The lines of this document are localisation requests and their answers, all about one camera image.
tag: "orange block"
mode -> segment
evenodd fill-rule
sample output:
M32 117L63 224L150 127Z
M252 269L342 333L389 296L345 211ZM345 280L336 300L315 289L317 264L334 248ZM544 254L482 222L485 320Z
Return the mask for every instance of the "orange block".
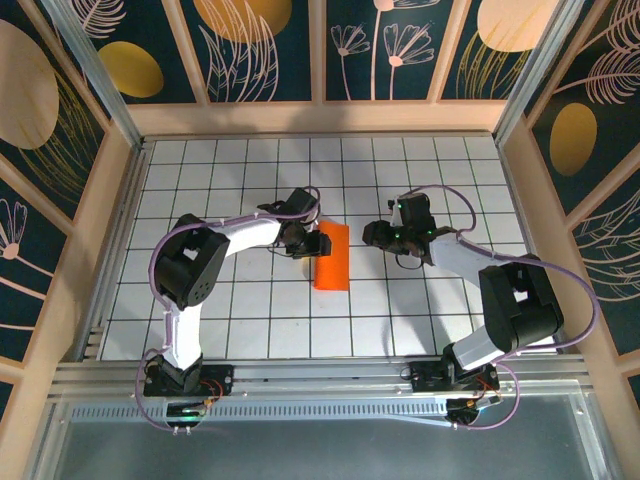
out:
M331 239L331 255L316 259L313 286L318 290L349 290L349 226L321 221L322 233Z

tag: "grid mat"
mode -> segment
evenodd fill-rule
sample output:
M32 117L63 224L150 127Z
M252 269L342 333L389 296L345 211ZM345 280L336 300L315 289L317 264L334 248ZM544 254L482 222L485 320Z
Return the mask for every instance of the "grid mat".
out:
M205 359L441 353L483 324L480 291L435 267L403 269L393 255L361 240L367 223L388 216L387 200L431 183L453 186L469 198L478 212L470 240L526 253L489 136L156 142L98 358L139 359L162 345L162 308L146 272L153 247L178 217L251 213L307 184L320 188L323 215L350 227L350 291L316 291L308 260L265 248L230 257L202 309ZM455 195L427 194L438 226L469 224Z

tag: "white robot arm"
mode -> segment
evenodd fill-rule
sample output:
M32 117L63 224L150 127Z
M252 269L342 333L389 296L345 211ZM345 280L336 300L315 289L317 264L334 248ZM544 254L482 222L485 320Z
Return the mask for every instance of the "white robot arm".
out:
M539 263L536 257L495 258L456 230L437 228L423 193L396 197L389 207L391 222L367 225L364 243L449 270L480 288L482 295L485 325L445 347L440 365L428 371L416 365L413 378L421 377L425 388L446 390L475 379L493 368L489 364L498 357L560 330L564 318L544 268L531 264ZM517 299L516 293L525 298Z
M310 193L297 188L286 202L258 206L266 211L262 215L227 219L213 228L191 214L178 220L173 233L156 248L150 270L156 293L168 311L165 346L150 361L154 368L145 370L147 385L152 385L145 388L145 395L153 390L197 396L201 390L200 313L225 258L275 244L282 244L294 259L330 253L329 237L313 230L313 219L308 218L317 215L317 203Z

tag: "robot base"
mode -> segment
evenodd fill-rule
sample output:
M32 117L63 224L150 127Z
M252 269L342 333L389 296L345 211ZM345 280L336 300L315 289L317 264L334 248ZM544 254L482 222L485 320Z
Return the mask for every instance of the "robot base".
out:
M409 362L411 387L414 392L482 391L485 385L499 390L498 374L490 364L474 370L463 370L453 353L453 344L445 347L438 361Z
M158 355L147 363L145 374L145 397L220 397L233 388L233 365L203 365L202 356L183 371Z

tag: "metal bracket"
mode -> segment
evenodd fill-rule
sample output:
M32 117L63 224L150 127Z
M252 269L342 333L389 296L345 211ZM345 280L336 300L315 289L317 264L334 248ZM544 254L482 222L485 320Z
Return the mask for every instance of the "metal bracket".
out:
M460 373L447 368L442 360L429 360L409 362L408 369L409 374L403 375L403 378L411 380L414 393L482 391L484 384L492 390L500 388L498 373L491 365Z
M229 396L233 389L233 365L202 365L194 389L184 391L162 373L159 365L149 365L144 385L145 397L190 398Z

